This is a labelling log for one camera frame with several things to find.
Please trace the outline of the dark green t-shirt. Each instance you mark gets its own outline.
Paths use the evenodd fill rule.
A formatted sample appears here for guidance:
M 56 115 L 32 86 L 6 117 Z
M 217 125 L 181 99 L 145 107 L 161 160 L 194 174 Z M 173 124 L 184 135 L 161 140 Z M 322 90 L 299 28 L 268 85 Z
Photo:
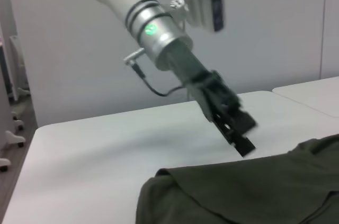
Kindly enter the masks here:
M 339 224 L 339 134 L 270 157 L 162 168 L 135 224 Z

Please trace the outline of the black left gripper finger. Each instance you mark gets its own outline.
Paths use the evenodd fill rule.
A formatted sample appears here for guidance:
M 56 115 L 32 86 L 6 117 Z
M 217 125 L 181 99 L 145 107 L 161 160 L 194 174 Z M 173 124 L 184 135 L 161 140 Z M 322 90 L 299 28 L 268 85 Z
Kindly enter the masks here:
M 247 137 L 241 135 L 234 128 L 227 125 L 220 117 L 215 118 L 214 124 L 227 142 L 233 146 L 242 157 L 247 156 L 256 149 Z

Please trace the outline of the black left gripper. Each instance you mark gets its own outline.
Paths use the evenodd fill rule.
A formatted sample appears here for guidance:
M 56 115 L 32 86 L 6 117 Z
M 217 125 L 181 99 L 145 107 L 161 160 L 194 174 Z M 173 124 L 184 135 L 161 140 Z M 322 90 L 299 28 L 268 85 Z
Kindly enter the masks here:
M 241 135 L 257 127 L 252 116 L 240 109 L 240 101 L 217 71 L 208 70 L 180 39 L 162 45 L 162 58 L 170 71 L 196 100 L 205 117 L 220 117 Z

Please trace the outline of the white rolling stand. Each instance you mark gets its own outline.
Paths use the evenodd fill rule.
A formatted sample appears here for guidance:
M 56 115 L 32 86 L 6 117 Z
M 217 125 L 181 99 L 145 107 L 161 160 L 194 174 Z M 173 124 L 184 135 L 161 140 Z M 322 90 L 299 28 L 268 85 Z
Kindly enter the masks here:
M 7 172 L 11 166 L 11 161 L 1 157 L 3 150 L 10 145 L 17 145 L 23 148 L 26 139 L 15 134 L 15 120 L 12 117 L 11 107 L 8 101 L 7 90 L 4 82 L 4 77 L 1 67 L 1 53 L 3 52 L 3 43 L 1 40 L 1 25 L 0 25 L 0 172 Z

